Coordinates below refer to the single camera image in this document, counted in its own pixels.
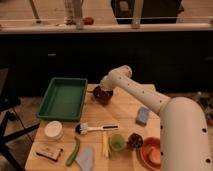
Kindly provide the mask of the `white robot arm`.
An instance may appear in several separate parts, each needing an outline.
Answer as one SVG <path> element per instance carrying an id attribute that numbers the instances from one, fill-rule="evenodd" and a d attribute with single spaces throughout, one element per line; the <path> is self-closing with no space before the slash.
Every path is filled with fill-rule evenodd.
<path id="1" fill-rule="evenodd" d="M 199 104 L 147 89 L 131 76 L 127 65 L 112 69 L 100 87 L 103 91 L 120 87 L 159 116 L 161 171 L 213 171 L 207 122 Z"/>

